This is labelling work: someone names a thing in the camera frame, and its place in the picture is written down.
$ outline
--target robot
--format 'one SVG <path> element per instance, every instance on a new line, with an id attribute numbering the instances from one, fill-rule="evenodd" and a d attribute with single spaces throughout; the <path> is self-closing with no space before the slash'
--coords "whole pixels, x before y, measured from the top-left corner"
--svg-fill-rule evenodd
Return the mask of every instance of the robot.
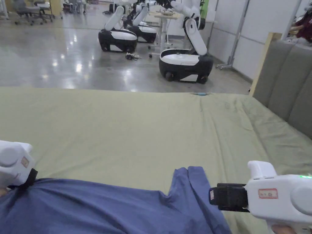
<path id="1" fill-rule="evenodd" d="M 0 189 L 33 185 L 37 176 L 28 143 L 0 140 Z"/>
<path id="2" fill-rule="evenodd" d="M 312 225 L 312 177 L 277 175 L 271 163 L 248 162 L 247 184 L 218 183 L 209 190 L 209 202 L 219 210 L 250 212 L 274 224 L 292 227 L 297 234 L 310 234 Z"/>
<path id="3" fill-rule="evenodd" d="M 124 21 L 124 28 L 135 33 L 138 42 L 154 43 L 156 39 L 157 31 L 142 21 L 147 16 L 149 8 L 156 4 L 157 2 L 152 0 L 143 0 L 139 5 L 133 4 L 132 12 Z"/>
<path id="4" fill-rule="evenodd" d="M 118 25 L 124 14 L 123 6 L 129 6 L 136 2 L 137 0 L 114 0 L 114 4 L 118 4 L 119 6 L 105 24 L 104 29 L 99 32 L 99 43 L 103 51 L 122 51 L 128 53 L 135 51 L 138 42 L 137 36 L 129 30 L 116 29 L 115 26 Z"/>
<path id="5" fill-rule="evenodd" d="M 180 25 L 190 40 L 193 49 L 168 49 L 160 54 L 159 70 L 168 80 L 191 81 L 205 84 L 212 70 L 213 58 L 207 55 L 206 45 L 198 30 L 205 27 L 205 19 L 200 18 L 200 1 L 190 0 L 186 5 L 171 1 L 175 11 L 181 13 Z"/>

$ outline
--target wooden frame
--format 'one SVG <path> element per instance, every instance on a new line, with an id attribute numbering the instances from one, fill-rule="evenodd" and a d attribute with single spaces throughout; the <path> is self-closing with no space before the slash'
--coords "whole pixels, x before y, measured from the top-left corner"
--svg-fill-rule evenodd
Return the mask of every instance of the wooden frame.
<path id="1" fill-rule="evenodd" d="M 275 41 L 275 40 L 280 40 L 281 38 L 282 38 L 282 34 L 281 33 L 270 32 L 268 34 L 268 37 L 266 39 L 266 43 L 264 44 L 264 48 L 263 48 L 263 51 L 262 51 L 262 57 L 261 57 L 261 59 L 259 61 L 258 70 L 257 70 L 256 76 L 255 76 L 255 78 L 254 78 L 254 80 L 252 82 L 249 95 L 253 96 L 253 94 L 255 92 L 256 85 L 257 85 L 259 76 L 261 74 L 261 70 L 262 70 L 262 67 L 263 67 L 263 64 L 264 64 L 264 60 L 266 59 L 266 55 L 268 53 L 268 50 L 269 50 L 271 42 Z"/>

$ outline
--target red clothing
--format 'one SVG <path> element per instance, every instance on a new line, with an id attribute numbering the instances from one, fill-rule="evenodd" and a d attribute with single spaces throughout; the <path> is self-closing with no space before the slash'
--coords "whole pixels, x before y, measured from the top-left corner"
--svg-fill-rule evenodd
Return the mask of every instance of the red clothing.
<path id="1" fill-rule="evenodd" d="M 303 25 L 304 28 L 299 30 L 296 37 L 304 38 L 308 42 L 312 43 L 312 14 L 305 14 L 305 16 L 296 23 L 296 26 Z"/>

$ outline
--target mattress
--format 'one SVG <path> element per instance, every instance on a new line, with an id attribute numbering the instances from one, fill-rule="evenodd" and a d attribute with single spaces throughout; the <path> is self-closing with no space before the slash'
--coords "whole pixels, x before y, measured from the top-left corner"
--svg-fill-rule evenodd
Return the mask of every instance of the mattress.
<path id="1" fill-rule="evenodd" d="M 247 162 L 312 171 L 311 140 L 245 95 L 0 88 L 0 139 L 33 145 L 38 178 L 168 193 L 174 169 L 202 166 L 211 186 L 246 183 Z M 265 222 L 224 212 L 233 233 Z"/>

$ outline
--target caster wheel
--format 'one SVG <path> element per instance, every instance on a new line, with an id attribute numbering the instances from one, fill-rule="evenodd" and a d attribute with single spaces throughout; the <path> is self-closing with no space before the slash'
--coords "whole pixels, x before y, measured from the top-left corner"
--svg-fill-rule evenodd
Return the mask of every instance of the caster wheel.
<path id="1" fill-rule="evenodd" d="M 165 79 L 169 82 L 173 81 L 173 74 L 171 72 L 166 72 Z"/>
<path id="2" fill-rule="evenodd" d="M 101 44 L 101 48 L 104 52 L 108 51 L 107 45 L 105 43 Z"/>
<path id="3" fill-rule="evenodd" d="M 205 84 L 208 80 L 208 76 L 201 76 L 199 78 L 197 78 L 197 82 L 200 84 Z"/>

